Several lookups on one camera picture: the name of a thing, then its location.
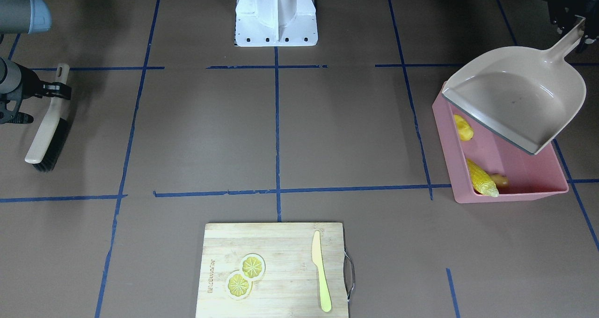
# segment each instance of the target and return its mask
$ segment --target cutting board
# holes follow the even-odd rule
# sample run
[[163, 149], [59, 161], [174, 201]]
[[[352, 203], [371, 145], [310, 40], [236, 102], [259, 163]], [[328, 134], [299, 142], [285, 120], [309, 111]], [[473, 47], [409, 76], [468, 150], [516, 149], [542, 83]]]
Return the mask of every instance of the cutting board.
[[[321, 232], [321, 251], [332, 309], [319, 299], [312, 238]], [[264, 273], [250, 282], [249, 294], [235, 299], [227, 279], [241, 269], [244, 256], [257, 254]], [[343, 274], [343, 224], [209, 223], [204, 232], [196, 318], [348, 318]]]

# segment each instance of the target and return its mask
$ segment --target yellow corn cob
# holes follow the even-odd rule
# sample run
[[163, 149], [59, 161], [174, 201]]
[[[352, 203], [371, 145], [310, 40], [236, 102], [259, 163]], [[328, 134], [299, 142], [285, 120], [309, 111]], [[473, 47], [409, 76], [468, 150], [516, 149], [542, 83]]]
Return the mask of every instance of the yellow corn cob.
[[468, 170], [470, 171], [470, 179], [472, 180], [472, 186], [477, 192], [486, 196], [498, 197], [499, 191], [497, 185], [490, 176], [480, 168], [476, 163], [470, 159], [466, 159], [468, 163]]
[[458, 134], [462, 141], [468, 141], [475, 135], [475, 131], [470, 127], [470, 124], [461, 115], [453, 115], [455, 125], [458, 128]]

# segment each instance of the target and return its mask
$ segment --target cutting board handle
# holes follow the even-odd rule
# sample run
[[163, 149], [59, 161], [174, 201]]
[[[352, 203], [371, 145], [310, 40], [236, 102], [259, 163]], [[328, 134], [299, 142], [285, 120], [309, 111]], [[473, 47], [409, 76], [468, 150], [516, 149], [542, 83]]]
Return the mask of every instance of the cutting board handle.
[[347, 290], [347, 302], [349, 303], [351, 293], [353, 292], [354, 288], [356, 288], [356, 270], [353, 267], [353, 260], [351, 260], [351, 257], [349, 257], [349, 254], [347, 254], [347, 249], [344, 252], [345, 252], [344, 262], [345, 262], [345, 260], [348, 260], [349, 266], [351, 267], [351, 288], [349, 290], [347, 290], [347, 282], [345, 282], [346, 283], [345, 289]]

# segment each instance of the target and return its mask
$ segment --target yellow knife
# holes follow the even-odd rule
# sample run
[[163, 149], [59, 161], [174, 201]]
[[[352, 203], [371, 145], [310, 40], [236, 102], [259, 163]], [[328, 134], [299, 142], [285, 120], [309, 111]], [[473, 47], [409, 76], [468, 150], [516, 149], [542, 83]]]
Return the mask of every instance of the yellow knife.
[[324, 312], [331, 311], [331, 295], [329, 294], [327, 278], [325, 277], [325, 267], [322, 262], [320, 230], [314, 232], [314, 237], [312, 239], [312, 262], [314, 262], [316, 268], [318, 269], [318, 284], [321, 294], [321, 309]]

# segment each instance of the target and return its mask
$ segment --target pink plastic box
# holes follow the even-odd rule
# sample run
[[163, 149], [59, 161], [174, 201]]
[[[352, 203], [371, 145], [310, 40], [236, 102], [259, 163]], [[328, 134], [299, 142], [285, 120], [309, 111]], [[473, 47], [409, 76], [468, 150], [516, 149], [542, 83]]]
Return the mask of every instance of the pink plastic box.
[[[530, 155], [487, 130], [478, 122], [451, 105], [439, 93], [432, 104], [443, 155], [449, 172], [453, 196], [458, 203], [537, 200], [567, 192], [569, 187], [552, 146], [537, 155]], [[461, 141], [453, 115], [468, 121], [475, 136]], [[489, 174], [506, 175], [507, 188], [499, 188], [499, 197], [475, 192], [466, 165], [469, 158]]]

